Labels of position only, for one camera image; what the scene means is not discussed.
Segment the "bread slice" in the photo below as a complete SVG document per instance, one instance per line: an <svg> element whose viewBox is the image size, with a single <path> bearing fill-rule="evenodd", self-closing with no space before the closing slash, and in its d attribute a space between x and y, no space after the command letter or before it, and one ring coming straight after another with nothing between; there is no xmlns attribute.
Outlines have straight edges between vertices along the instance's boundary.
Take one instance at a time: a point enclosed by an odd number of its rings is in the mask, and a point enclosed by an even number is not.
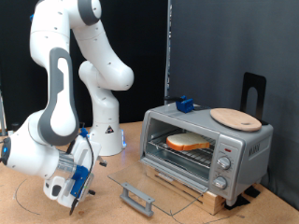
<svg viewBox="0 0 299 224"><path fill-rule="evenodd" d="M166 139L168 146L177 151L209 147L209 142L197 133L179 133Z"/></svg>

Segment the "oven rack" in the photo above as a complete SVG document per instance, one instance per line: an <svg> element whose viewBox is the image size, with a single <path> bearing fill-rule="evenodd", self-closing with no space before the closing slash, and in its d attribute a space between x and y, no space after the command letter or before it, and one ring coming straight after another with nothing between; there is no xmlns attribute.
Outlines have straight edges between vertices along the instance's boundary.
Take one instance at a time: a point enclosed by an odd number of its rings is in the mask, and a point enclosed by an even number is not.
<svg viewBox="0 0 299 224"><path fill-rule="evenodd" d="M168 151L170 153L176 154L177 156L180 156L183 159L192 161L196 164L199 164L209 169L212 163L214 146L215 146L214 144L216 141L211 138L206 138L206 137L204 138L210 143L210 148L197 148L190 151L176 151L167 145L166 137L159 138L159 140L164 140L164 141L157 141L157 139L155 139L149 141L149 144L157 147L157 149L159 148Z"/></svg>

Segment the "dark background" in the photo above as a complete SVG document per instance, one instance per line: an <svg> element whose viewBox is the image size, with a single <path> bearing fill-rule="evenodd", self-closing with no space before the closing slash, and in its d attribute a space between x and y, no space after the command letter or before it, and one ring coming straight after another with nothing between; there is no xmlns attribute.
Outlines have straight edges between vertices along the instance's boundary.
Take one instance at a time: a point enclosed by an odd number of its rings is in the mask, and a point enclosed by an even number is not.
<svg viewBox="0 0 299 224"><path fill-rule="evenodd" d="M47 73L30 57L29 37L37 0L0 1L1 91L7 117L22 124L46 107ZM102 23L111 47L135 73L129 91L114 91L120 102L120 122L143 120L145 112L164 103L167 0L101 0ZM79 120L93 124L92 101L78 77L85 60L71 32L74 94Z"/></svg>
<svg viewBox="0 0 299 224"><path fill-rule="evenodd" d="M239 109L246 72L264 76L274 127L263 184L299 209L299 1L173 0L170 94ZM250 90L249 111L254 111Z"/></svg>

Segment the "wooden table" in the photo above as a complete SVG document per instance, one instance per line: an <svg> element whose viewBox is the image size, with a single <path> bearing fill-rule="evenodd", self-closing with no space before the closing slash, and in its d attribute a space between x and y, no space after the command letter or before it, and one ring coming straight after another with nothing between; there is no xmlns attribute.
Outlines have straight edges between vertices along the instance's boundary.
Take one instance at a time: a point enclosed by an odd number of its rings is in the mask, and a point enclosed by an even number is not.
<svg viewBox="0 0 299 224"><path fill-rule="evenodd" d="M155 207L153 217L136 212L121 200L121 186L107 176L139 160L141 125L121 124L128 147L119 155L105 157L107 168L95 165L92 189L96 194L80 203L71 217L68 208L47 198L41 178L14 172L1 163L0 223L299 223L298 211L261 185L256 186L261 192L256 199L245 196L250 204L223 209L216 216L193 204L173 217Z"/></svg>

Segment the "silver toaster oven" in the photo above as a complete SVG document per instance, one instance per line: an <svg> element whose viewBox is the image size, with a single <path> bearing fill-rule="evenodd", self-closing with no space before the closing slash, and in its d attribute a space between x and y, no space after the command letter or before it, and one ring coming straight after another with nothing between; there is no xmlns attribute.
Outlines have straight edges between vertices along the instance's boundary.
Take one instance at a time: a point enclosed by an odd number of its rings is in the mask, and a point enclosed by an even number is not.
<svg viewBox="0 0 299 224"><path fill-rule="evenodd" d="M209 148L176 151L167 145L167 136L188 132L200 134ZM185 114L175 104L160 106L144 117L140 161L109 177L123 186L121 197L147 216L153 214L152 204L174 215L207 191L232 206L266 174L272 133L271 125L252 133L228 128L214 120L209 109ZM191 190L182 194L175 182ZM140 198L145 206L137 202Z"/></svg>
<svg viewBox="0 0 299 224"><path fill-rule="evenodd" d="M175 133L198 133L209 148L176 151L166 144ZM237 196L266 174L273 127L242 132L223 126L210 110L182 113L175 104L149 110L140 139L141 161L185 182L194 189L207 190L233 205Z"/></svg>

